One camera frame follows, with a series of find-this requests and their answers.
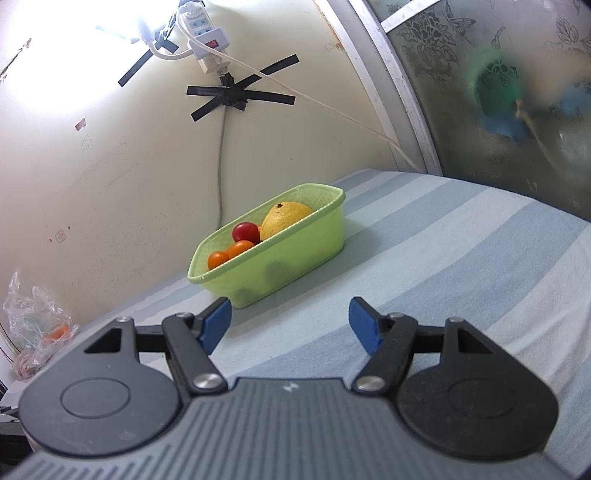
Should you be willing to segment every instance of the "black electrical tape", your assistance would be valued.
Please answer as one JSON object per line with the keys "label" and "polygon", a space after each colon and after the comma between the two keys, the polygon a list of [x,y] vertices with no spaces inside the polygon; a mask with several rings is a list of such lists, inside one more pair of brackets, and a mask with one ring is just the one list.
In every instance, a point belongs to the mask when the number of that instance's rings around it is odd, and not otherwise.
{"label": "black electrical tape", "polygon": [[[273,65],[269,65],[268,67],[262,69],[261,73],[264,73],[265,75],[271,75],[275,72],[279,72],[279,70],[283,70],[284,68],[295,65],[299,61],[300,59],[297,57],[297,55],[292,55],[291,57],[287,57],[286,59],[275,62]],[[244,80],[240,80],[240,82],[236,84],[236,87],[245,89],[259,80],[261,80],[261,77],[256,74],[252,74],[249,77],[246,77]]]}
{"label": "black electrical tape", "polygon": [[217,97],[218,95],[223,95],[227,91],[227,87],[187,87],[187,95],[200,95],[205,97]]}
{"label": "black electrical tape", "polygon": [[166,50],[168,50],[170,53],[174,53],[174,52],[176,52],[178,50],[178,45],[175,45],[174,43],[172,43],[167,38],[165,38],[162,41],[162,46],[164,48],[166,48]]}
{"label": "black electrical tape", "polygon": [[152,52],[150,52],[149,50],[146,53],[144,53],[142,55],[142,57],[137,62],[134,63],[134,66],[131,67],[127,71],[127,73],[121,77],[121,79],[118,82],[119,85],[121,85],[121,86],[125,85],[130,80],[130,78],[132,76],[134,76],[136,74],[136,72],[142,67],[142,65],[150,59],[151,56],[152,56]]}
{"label": "black electrical tape", "polygon": [[[271,75],[272,73],[279,72],[279,70],[295,65],[299,61],[300,59],[298,59],[297,55],[294,54],[262,69],[261,73],[264,73],[265,75]],[[280,93],[272,92],[258,92],[256,90],[245,90],[246,87],[252,85],[260,79],[260,76],[253,74],[243,80],[240,80],[238,83],[234,83],[232,76],[227,73],[221,78],[222,84],[227,85],[225,87],[187,87],[187,95],[215,95],[215,98],[212,98],[210,101],[208,101],[208,103],[191,113],[193,121],[196,122],[200,118],[203,118],[209,112],[222,104],[233,106],[239,110],[244,111],[246,108],[247,99],[284,103],[286,105],[293,105],[296,102],[296,97],[292,97],[290,95],[282,95]]]}
{"label": "black electrical tape", "polygon": [[210,101],[208,101],[208,103],[206,103],[201,108],[199,108],[199,109],[195,110],[193,113],[191,113],[191,116],[193,117],[193,121],[196,122],[201,117],[207,115],[209,112],[211,112],[212,110],[214,110],[215,108],[220,106],[222,103],[223,103],[222,95],[212,98]]}
{"label": "black electrical tape", "polygon": [[[166,50],[168,50],[170,53],[174,53],[178,50],[178,46],[172,43],[170,40],[167,40],[166,38],[163,38],[156,44],[156,49],[160,47],[166,48]],[[151,57],[152,52],[150,52],[149,50],[146,53],[144,53],[141,56],[141,58],[134,63],[134,66],[131,67],[127,71],[127,73],[125,73],[125,75],[121,77],[121,79],[118,82],[119,85],[125,85],[130,80],[130,78],[134,76],[137,73],[137,71],[144,65],[144,63],[146,63]]]}
{"label": "black electrical tape", "polygon": [[283,95],[282,93],[273,92],[259,92],[258,90],[243,90],[240,93],[240,96],[247,100],[262,100],[264,102],[284,103],[286,105],[293,105],[296,102],[296,97],[291,95]]}

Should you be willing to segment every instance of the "green object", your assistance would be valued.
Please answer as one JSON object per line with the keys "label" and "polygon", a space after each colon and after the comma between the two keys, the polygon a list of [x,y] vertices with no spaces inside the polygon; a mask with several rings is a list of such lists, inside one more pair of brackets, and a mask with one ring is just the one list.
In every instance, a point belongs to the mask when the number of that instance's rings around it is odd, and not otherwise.
{"label": "green object", "polygon": [[523,95],[517,68],[500,50],[483,51],[470,73],[470,87],[485,116],[511,115]]}
{"label": "green object", "polygon": [[[285,287],[334,257],[345,243],[343,190],[304,183],[242,215],[199,244],[187,278],[189,282],[230,299],[243,308]],[[313,213],[250,250],[207,270],[207,258],[233,244],[232,229],[241,222],[260,225],[271,207],[280,202],[300,202]]]}

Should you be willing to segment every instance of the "plastic bag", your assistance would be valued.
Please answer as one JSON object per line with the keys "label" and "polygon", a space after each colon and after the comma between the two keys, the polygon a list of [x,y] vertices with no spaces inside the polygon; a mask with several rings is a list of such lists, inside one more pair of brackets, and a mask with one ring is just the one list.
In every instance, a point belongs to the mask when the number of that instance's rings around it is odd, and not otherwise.
{"label": "plastic bag", "polygon": [[23,295],[18,272],[14,272],[8,284],[3,308],[8,316],[10,337],[22,349],[12,364],[12,370],[21,378],[37,373],[79,328],[39,287],[33,287],[32,298]]}

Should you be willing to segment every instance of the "blue object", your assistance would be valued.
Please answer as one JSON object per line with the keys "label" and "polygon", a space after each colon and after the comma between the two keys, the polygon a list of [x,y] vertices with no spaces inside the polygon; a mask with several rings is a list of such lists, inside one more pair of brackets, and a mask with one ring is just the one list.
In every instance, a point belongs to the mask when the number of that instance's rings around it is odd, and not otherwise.
{"label": "blue object", "polygon": [[213,303],[211,308],[212,310],[207,309],[202,313],[203,317],[200,315],[202,333],[197,339],[208,355],[211,355],[215,350],[232,321],[230,300],[221,298]]}
{"label": "blue object", "polygon": [[591,80],[566,87],[559,105],[560,112],[569,117],[577,117],[591,110]]}
{"label": "blue object", "polygon": [[482,116],[482,127],[490,134],[500,134],[521,143],[529,136],[525,122],[513,113],[504,116]]}
{"label": "blue object", "polygon": [[349,325],[368,355],[373,355],[382,343],[378,322],[359,301],[359,297],[354,297],[349,303]]}

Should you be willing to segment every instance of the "yellow citrus fruit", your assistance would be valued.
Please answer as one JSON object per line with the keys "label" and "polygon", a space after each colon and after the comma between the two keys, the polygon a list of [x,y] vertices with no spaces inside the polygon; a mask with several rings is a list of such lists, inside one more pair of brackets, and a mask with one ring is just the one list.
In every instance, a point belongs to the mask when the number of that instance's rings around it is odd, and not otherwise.
{"label": "yellow citrus fruit", "polygon": [[281,202],[274,205],[262,222],[261,241],[267,240],[311,213],[312,209],[302,203]]}

